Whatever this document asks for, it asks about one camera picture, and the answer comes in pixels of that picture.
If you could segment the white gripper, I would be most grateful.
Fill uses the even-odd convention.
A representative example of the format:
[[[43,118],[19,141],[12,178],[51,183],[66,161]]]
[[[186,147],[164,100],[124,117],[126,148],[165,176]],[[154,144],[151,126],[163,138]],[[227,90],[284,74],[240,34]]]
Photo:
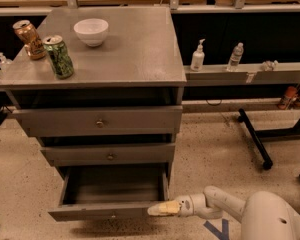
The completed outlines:
[[[149,207],[147,212],[150,216],[178,215],[179,217],[203,218],[206,207],[206,197],[203,193],[199,193],[178,196],[176,201],[158,203]]]

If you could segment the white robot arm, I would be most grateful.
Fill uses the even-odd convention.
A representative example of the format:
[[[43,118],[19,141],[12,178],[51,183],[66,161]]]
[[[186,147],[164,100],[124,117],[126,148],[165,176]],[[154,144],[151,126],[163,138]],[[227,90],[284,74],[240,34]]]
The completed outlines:
[[[150,216],[197,216],[219,219],[226,212],[241,224],[241,240],[300,240],[300,215],[280,196],[258,191],[246,201],[207,186],[202,193],[182,195],[148,208]]]

